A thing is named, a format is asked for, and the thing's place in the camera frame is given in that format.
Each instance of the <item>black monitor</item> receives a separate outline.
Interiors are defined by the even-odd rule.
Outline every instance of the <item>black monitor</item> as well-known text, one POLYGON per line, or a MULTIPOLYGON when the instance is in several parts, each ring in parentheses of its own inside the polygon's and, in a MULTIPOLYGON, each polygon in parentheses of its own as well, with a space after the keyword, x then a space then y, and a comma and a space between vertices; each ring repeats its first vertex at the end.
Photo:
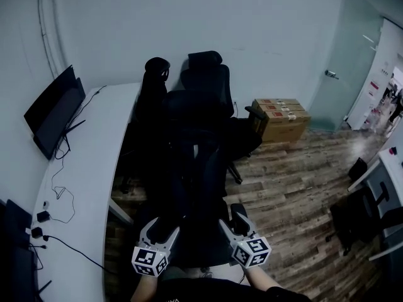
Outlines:
POLYGON ((52 158, 59 140, 85 98, 72 66, 42 92, 24 114, 33 140, 46 158, 52 158))

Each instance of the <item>wooden floor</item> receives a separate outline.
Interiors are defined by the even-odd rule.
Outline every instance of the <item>wooden floor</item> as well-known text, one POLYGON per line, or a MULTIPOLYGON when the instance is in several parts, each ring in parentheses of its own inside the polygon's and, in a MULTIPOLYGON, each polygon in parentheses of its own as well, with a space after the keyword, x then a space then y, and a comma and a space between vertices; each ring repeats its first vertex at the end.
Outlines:
MULTIPOLYGON (((251 158, 236 162, 243 183, 227 175, 227 204, 242 203, 248 217, 266 236, 273 251, 265 266, 284 288, 306 294, 312 301, 360 301, 381 278, 379 266, 368 262, 377 251, 356 243, 347 257, 339 240, 326 243, 332 233, 329 208, 345 197, 351 184, 347 172, 358 157, 365 161, 384 143, 368 131, 343 128, 337 133, 307 131, 296 143, 262 144, 251 158)), ((136 178, 129 194, 113 191, 113 199, 130 215, 145 199, 136 178)), ((112 217, 106 229, 105 265, 116 270, 125 228, 112 217)), ((106 274, 110 300, 122 289, 106 274)))

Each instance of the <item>black shirt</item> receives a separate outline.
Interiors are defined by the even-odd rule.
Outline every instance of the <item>black shirt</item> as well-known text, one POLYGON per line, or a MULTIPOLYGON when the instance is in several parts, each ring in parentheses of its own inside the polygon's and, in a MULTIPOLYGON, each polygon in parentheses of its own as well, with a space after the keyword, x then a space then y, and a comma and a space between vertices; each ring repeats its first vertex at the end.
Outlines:
POLYGON ((158 284, 153 301, 289 301, 309 302, 306 296, 282 288, 266 292, 224 279, 171 279, 158 284))

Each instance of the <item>frosted glass door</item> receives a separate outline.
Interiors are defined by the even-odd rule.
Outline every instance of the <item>frosted glass door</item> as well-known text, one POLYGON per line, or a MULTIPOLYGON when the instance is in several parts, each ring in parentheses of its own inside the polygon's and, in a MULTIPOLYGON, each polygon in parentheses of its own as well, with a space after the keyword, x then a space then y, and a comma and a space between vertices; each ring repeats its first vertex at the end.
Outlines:
POLYGON ((332 54, 309 113, 310 128, 336 131, 370 71, 383 18, 367 0, 344 0, 332 54))

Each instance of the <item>black sleeve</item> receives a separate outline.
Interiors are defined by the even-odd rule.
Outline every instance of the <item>black sleeve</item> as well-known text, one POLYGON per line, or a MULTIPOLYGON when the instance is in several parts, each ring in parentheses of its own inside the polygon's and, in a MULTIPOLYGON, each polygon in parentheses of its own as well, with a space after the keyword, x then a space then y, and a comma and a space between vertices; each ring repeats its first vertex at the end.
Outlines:
POLYGON ((283 288, 278 288, 278 287, 273 287, 269 288, 266 291, 270 301, 278 301, 278 302, 310 302, 310 299, 306 297, 305 295, 294 293, 292 291, 283 289, 283 288))

